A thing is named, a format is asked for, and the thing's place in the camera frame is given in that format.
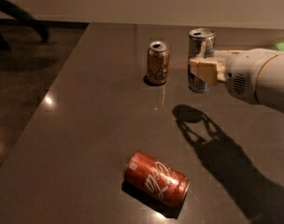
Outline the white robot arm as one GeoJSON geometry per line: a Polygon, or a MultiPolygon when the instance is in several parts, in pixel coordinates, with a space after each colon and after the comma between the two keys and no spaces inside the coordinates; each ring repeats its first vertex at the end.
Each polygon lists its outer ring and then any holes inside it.
{"type": "Polygon", "coordinates": [[[191,71],[209,85],[223,82],[236,99],[284,113],[284,52],[271,49],[217,50],[190,58],[191,71]]]}

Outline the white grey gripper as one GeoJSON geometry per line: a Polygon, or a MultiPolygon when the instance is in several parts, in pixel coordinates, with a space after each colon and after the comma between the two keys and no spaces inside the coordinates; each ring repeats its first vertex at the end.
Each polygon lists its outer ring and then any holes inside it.
{"type": "Polygon", "coordinates": [[[190,59],[190,70],[209,85],[224,82],[234,98],[256,105],[259,75],[270,61],[283,54],[283,51],[271,49],[216,50],[217,59],[190,59]]]}

